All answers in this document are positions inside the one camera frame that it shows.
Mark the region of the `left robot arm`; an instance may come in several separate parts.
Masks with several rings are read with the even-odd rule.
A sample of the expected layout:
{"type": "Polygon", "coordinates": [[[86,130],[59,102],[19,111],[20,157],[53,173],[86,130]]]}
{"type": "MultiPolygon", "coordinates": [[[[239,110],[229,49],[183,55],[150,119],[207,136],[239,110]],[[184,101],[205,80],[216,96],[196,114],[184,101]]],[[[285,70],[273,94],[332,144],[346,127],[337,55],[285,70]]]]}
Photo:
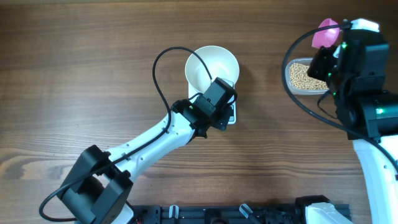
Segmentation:
{"type": "Polygon", "coordinates": [[[226,129],[234,83],[217,77],[194,101],[176,101],[167,116],[133,140],[102,151],[92,145],[76,160],[57,197],[77,223],[128,223],[127,198],[134,181],[153,163],[214,127],[226,129]]]}

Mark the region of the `pink measuring scoop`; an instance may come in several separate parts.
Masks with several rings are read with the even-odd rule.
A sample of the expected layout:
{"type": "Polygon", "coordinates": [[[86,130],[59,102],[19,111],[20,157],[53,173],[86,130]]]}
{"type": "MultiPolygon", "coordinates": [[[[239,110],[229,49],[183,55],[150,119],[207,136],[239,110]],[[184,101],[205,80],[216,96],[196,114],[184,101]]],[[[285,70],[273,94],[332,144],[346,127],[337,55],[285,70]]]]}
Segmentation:
{"type": "MultiPolygon", "coordinates": [[[[327,18],[320,25],[319,28],[326,26],[334,26],[338,23],[333,19],[327,18]]],[[[312,39],[312,47],[319,49],[320,47],[331,47],[340,34],[339,28],[332,28],[327,30],[321,30],[314,34],[312,39]]]]}

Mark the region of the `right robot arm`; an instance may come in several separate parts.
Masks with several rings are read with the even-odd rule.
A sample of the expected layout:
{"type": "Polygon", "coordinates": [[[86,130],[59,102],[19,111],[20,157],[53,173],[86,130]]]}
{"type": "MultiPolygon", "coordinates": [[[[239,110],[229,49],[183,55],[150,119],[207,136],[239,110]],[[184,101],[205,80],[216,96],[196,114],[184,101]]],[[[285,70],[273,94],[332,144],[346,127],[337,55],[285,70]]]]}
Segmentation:
{"type": "Polygon", "coordinates": [[[397,95],[383,89],[389,44],[380,32],[345,30],[321,47],[308,75],[326,82],[357,153],[373,223],[397,223],[397,95]]]}

